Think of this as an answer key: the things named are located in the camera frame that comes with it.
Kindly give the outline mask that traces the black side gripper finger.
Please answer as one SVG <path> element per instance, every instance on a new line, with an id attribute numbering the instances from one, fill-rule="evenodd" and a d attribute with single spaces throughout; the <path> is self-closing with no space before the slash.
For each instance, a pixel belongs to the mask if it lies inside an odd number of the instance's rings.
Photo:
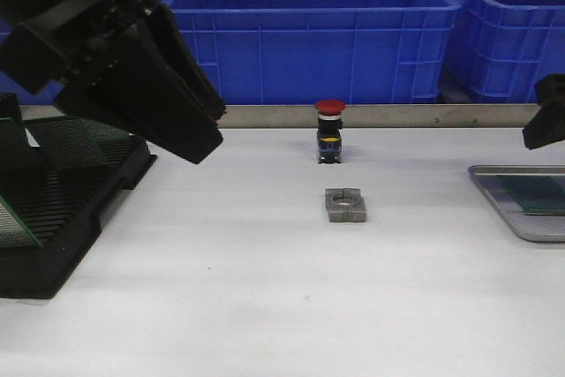
<path id="1" fill-rule="evenodd" d="M 55 106 L 133 133 L 191 163 L 222 144 L 220 130 L 162 58 L 147 21 L 130 26 L 72 79 Z"/>

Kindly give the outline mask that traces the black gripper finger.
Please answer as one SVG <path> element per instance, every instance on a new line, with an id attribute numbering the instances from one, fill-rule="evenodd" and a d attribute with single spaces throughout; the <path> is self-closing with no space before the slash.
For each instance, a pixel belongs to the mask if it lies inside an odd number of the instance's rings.
<path id="1" fill-rule="evenodd" d="M 551 73 L 534 85 L 537 102 L 540 106 L 564 103 L 565 75 Z"/>
<path id="2" fill-rule="evenodd" d="M 543 106 L 523 128 L 524 145 L 532 150 L 564 141 L 564 105 Z"/>

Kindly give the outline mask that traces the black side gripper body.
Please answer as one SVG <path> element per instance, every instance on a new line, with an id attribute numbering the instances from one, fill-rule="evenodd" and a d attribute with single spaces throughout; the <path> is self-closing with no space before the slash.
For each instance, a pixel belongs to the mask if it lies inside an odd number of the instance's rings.
<path id="1" fill-rule="evenodd" d="M 142 0 L 1 0 L 11 32 L 1 45 L 1 70 L 35 94 L 85 54 L 103 49 L 103 27 L 114 8 L 134 10 Z"/>

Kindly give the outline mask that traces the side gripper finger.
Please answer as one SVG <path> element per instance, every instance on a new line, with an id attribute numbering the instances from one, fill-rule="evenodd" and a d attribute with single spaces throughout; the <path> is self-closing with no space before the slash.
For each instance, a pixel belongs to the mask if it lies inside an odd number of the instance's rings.
<path id="1" fill-rule="evenodd" d="M 159 4 L 147 18 L 147 23 L 164 61 L 207 115 L 218 121 L 226 112 L 225 102 L 187 48 L 171 9 L 166 4 Z"/>

